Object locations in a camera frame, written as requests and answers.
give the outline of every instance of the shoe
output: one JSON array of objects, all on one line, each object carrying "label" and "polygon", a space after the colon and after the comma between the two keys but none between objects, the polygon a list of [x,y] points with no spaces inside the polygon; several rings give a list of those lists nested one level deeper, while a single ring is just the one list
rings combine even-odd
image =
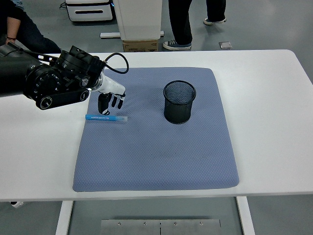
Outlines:
[{"label": "shoe", "polygon": [[222,24],[222,23],[225,23],[226,22],[226,18],[224,19],[224,20],[222,20],[222,21],[216,21],[216,22],[211,22],[211,21],[209,21],[209,19],[208,18],[205,18],[204,20],[203,20],[203,23],[205,24],[205,25],[212,25],[212,24]]},{"label": "shoe", "polygon": [[168,50],[189,50],[191,43],[186,45],[179,45],[175,40],[170,40],[163,43],[163,47]]}]

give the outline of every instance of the small metal plate on floor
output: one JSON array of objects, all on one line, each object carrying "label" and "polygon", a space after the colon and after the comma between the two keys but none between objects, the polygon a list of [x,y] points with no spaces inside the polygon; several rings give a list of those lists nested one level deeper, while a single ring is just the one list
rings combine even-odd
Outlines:
[{"label": "small metal plate on floor", "polygon": [[220,48],[222,50],[229,50],[229,49],[233,49],[233,47],[231,46],[230,42],[220,42]]},{"label": "small metal plate on floor", "polygon": [[100,235],[221,235],[218,219],[101,220]]}]

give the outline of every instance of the highlighter pen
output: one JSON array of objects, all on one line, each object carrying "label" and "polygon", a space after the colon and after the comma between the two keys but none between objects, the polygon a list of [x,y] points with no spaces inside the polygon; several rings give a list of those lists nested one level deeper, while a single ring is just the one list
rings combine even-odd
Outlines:
[{"label": "highlighter pen", "polygon": [[102,120],[102,121],[127,121],[127,117],[124,116],[112,116],[112,115],[92,115],[86,114],[86,120]]}]

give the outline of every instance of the black mesh pen holder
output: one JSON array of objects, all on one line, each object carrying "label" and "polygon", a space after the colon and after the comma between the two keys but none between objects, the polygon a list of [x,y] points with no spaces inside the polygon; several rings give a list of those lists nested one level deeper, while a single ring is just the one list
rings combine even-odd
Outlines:
[{"label": "black mesh pen holder", "polygon": [[183,124],[190,119],[195,88],[185,81],[172,81],[163,90],[165,98],[164,116],[173,124]]}]

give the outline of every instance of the person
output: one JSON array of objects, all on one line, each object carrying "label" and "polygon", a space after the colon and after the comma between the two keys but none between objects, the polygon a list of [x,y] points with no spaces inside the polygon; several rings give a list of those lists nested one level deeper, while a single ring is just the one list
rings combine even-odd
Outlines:
[{"label": "person", "polygon": [[[188,50],[191,48],[192,34],[189,22],[189,8],[192,0],[169,0],[169,14],[174,40],[163,43],[168,50]],[[205,25],[226,22],[226,0],[206,0],[207,18]]]},{"label": "person", "polygon": [[61,53],[52,40],[40,33],[21,0],[0,0],[0,46],[16,40],[33,52]]}]

